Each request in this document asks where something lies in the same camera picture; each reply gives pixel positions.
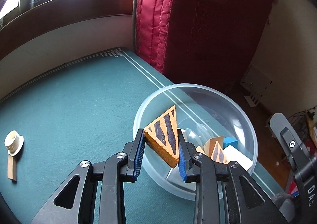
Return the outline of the grey gloved right hand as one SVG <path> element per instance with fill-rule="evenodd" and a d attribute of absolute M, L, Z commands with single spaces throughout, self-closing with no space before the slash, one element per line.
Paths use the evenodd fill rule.
<path fill-rule="evenodd" d="M 292 195 L 287 193 L 278 193 L 271 198 L 272 202 L 279 209 L 288 223 L 291 223 L 296 217 L 296 207 Z"/>

